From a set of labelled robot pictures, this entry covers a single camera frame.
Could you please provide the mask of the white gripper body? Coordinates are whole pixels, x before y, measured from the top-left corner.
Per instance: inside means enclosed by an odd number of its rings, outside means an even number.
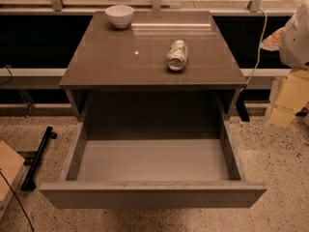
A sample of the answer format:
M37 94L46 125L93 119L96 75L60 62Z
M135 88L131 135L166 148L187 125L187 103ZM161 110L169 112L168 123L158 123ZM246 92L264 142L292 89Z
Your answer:
M263 50L267 51L278 51L280 49L281 45L281 38L284 33L284 28L281 27L277 29L275 32L273 32L271 35L269 35L266 39L264 39L260 47Z

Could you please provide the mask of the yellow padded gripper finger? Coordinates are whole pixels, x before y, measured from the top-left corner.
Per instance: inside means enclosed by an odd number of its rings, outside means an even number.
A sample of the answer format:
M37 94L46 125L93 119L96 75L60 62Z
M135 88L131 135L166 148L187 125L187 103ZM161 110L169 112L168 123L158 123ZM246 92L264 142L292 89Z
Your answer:
M268 133L278 133L309 103L309 72L297 70L287 77L277 77L272 83L269 100L264 129Z

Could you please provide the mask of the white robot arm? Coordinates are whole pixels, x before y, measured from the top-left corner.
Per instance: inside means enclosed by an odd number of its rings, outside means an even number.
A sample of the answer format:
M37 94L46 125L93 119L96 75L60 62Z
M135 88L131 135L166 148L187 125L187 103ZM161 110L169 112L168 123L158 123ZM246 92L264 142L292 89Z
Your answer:
M261 49L278 50L281 63L291 68L286 77L272 83L270 91L265 129L278 133L309 103L309 0L284 27L262 41Z

